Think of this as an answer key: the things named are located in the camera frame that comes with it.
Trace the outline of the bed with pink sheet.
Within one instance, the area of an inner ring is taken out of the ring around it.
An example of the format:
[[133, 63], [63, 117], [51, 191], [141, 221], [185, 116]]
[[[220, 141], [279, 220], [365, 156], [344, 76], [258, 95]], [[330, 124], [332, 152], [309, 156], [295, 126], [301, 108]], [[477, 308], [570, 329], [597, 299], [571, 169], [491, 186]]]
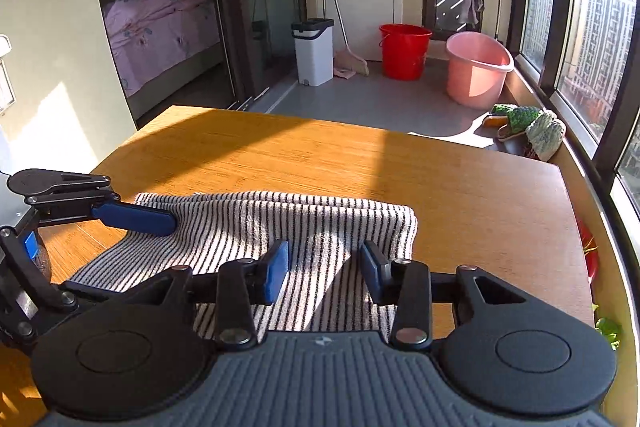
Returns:
[[220, 41], [213, 0], [115, 0], [103, 20], [127, 96]]

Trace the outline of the white green knitted slipper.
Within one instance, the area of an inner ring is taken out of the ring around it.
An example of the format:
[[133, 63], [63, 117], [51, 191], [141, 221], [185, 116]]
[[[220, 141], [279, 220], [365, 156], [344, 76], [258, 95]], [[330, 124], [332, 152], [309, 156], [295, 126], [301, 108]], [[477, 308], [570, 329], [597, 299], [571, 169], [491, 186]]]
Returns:
[[564, 122], [552, 110], [543, 110], [525, 130], [525, 156], [548, 161], [559, 150], [565, 133]]

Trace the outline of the broom with pink dustpan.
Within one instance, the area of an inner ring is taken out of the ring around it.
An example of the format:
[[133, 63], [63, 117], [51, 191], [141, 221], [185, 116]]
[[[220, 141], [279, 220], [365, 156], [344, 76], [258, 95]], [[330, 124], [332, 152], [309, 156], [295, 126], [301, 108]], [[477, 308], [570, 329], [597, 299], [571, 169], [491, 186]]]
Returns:
[[352, 50], [340, 2], [338, 0], [333, 0], [333, 2], [344, 43], [344, 46], [334, 54], [334, 74], [343, 79], [354, 78], [356, 75], [367, 76], [370, 72], [368, 62]]

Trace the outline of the pink plastic basin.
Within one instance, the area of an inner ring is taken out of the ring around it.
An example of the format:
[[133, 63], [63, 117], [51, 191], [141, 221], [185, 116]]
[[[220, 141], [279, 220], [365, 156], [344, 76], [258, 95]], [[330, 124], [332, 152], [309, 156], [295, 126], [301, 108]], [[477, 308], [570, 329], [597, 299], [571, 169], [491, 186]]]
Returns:
[[447, 93], [474, 109], [491, 109], [506, 75], [514, 69], [511, 53], [497, 40], [475, 31], [461, 31], [446, 41], [449, 58]]

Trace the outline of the red plastic bucket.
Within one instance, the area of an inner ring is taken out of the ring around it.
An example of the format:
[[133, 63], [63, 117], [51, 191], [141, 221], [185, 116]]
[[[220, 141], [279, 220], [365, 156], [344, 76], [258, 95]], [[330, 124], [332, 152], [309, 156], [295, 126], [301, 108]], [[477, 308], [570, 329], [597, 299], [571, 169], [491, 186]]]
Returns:
[[383, 75], [400, 81], [419, 80], [433, 33], [423, 26], [409, 24], [384, 24], [378, 29]]

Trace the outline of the striped knit sweater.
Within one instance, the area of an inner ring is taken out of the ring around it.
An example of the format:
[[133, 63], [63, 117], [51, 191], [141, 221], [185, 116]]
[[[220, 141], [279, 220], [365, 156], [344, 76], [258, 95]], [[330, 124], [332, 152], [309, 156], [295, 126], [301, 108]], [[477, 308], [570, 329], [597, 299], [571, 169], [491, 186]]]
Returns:
[[250, 191], [169, 196], [141, 193], [142, 206], [171, 212], [169, 236], [129, 232], [72, 277], [126, 291], [174, 265], [214, 273], [228, 261], [259, 258], [288, 243], [291, 269], [279, 297], [253, 309], [257, 332], [378, 331], [390, 335], [394, 306], [373, 302], [359, 268], [359, 248], [375, 243], [388, 259], [410, 259], [418, 218], [404, 205], [372, 199]]

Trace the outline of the red pot with grass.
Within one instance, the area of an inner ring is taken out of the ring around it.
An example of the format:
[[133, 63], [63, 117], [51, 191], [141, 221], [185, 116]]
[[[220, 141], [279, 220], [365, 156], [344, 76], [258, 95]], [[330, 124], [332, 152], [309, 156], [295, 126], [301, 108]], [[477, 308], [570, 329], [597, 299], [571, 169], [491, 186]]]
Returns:
[[599, 248], [593, 234], [582, 220], [577, 220], [582, 251], [584, 252], [588, 282], [592, 283], [596, 278], [599, 268]]

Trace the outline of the leafy green potted plant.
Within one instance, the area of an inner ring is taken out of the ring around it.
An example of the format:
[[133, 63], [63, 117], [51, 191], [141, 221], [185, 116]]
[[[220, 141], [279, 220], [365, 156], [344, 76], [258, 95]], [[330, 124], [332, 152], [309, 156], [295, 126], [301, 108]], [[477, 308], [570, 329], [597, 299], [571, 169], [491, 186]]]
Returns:
[[620, 337], [622, 337], [620, 324], [602, 315], [600, 306], [597, 303], [593, 303], [591, 306], [594, 315], [594, 328], [608, 340], [608, 344], [616, 351], [620, 347]]

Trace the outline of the white wall socket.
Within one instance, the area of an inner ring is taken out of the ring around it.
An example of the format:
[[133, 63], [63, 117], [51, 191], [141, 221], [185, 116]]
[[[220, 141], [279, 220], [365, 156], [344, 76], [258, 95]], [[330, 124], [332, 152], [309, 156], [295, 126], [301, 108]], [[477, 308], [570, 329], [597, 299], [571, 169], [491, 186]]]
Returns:
[[0, 113], [3, 114], [15, 103], [15, 94], [11, 84], [8, 70], [6, 69], [6, 57], [12, 51], [10, 39], [0, 35]]

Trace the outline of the white trash bin black lid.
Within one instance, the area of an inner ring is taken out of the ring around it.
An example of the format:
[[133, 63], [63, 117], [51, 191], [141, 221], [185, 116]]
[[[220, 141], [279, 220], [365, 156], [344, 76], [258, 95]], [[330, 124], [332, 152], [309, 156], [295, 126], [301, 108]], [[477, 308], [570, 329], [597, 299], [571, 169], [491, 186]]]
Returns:
[[310, 18], [291, 25], [298, 81], [304, 86], [320, 87], [334, 76], [333, 27], [332, 18]]

